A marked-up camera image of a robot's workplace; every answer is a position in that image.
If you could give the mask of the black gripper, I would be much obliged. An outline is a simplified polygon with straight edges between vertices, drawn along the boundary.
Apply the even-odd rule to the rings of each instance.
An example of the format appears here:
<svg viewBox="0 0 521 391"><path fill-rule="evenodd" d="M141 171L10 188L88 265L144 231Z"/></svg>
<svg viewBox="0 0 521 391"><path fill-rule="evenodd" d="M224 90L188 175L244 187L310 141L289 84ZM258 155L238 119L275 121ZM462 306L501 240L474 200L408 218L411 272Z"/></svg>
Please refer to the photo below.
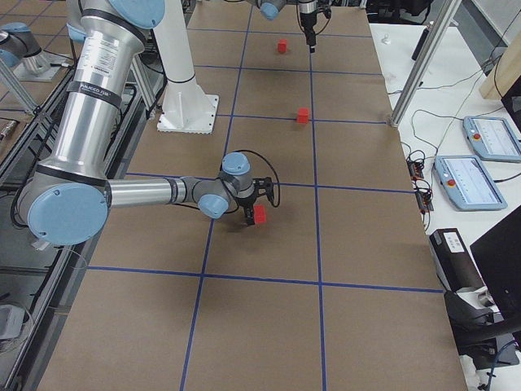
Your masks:
<svg viewBox="0 0 521 391"><path fill-rule="evenodd" d="M314 26L317 23L317 12L311 13L299 13L300 17L300 25L304 29L304 35L306 38L306 44L309 47L309 53L313 54L315 52L315 46L317 44L316 41L316 33L314 31Z"/></svg>
<svg viewBox="0 0 521 391"><path fill-rule="evenodd" d="M254 205L256 203L257 198L257 189L253 189L249 195L236 197L238 205L243 208L245 222L248 226L253 226L255 224Z"/></svg>

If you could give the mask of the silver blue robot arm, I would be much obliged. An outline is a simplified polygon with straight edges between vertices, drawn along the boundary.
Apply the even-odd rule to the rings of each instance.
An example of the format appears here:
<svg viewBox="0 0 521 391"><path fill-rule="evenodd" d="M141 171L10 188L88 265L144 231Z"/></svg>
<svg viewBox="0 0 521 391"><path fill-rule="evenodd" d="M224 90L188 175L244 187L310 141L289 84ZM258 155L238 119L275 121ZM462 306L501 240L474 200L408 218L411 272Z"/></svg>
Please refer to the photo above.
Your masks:
<svg viewBox="0 0 521 391"><path fill-rule="evenodd" d="M226 155L211 180L110 180L104 173L112 124L147 31L154 33L167 78L160 130L212 130L218 97L205 94L195 79L181 3L87 1L81 25L85 41L55 145L17 201L31 232L51 244L80 244L103 228L110 209L149 204L193 203L212 219L236 204L253 223L261 180L251 176L240 152Z"/></svg>
<svg viewBox="0 0 521 391"><path fill-rule="evenodd" d="M248 1L248 3L256 7L267 20L272 21L288 4L288 1L251 0ZM296 13L297 21L302 33L305 35L305 40L309 47L309 52L313 54L315 52L315 46L317 45L317 34L314 28L317 24L317 15L319 13L318 1L297 1Z"/></svg>

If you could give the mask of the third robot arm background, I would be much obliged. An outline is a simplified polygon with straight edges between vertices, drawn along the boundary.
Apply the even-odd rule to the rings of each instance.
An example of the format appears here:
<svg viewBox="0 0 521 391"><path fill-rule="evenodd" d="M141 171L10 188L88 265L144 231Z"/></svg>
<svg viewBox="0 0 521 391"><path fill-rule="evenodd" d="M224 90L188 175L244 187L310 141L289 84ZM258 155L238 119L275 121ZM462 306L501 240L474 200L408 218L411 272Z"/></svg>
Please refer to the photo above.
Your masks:
<svg viewBox="0 0 521 391"><path fill-rule="evenodd" d="M1 60L21 81L50 82L61 68L61 58L46 53L22 22L1 26Z"/></svg>

